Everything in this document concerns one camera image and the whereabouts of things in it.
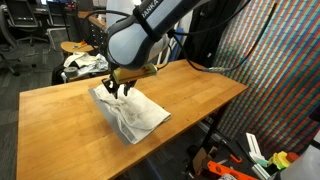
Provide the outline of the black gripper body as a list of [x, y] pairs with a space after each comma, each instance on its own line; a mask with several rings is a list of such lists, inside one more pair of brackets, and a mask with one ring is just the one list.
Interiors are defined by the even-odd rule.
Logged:
[[117, 83], [114, 78], [104, 78], [102, 79], [102, 84], [105, 86], [105, 88], [109, 93], [113, 93], [115, 90], [118, 90], [121, 85], [123, 86], [127, 85], [131, 89], [132, 87], [135, 86], [136, 81], [128, 81], [121, 84], [121, 83]]

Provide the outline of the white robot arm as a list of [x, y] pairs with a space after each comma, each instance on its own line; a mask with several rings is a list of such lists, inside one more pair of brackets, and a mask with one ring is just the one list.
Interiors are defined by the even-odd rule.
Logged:
[[120, 81], [114, 71], [120, 68], [140, 70], [161, 52], [156, 45], [187, 13], [209, 0], [143, 0], [134, 5], [130, 15], [111, 24], [107, 30], [106, 59], [111, 76], [103, 80], [107, 91], [118, 98], [124, 85], [127, 95], [135, 80]]

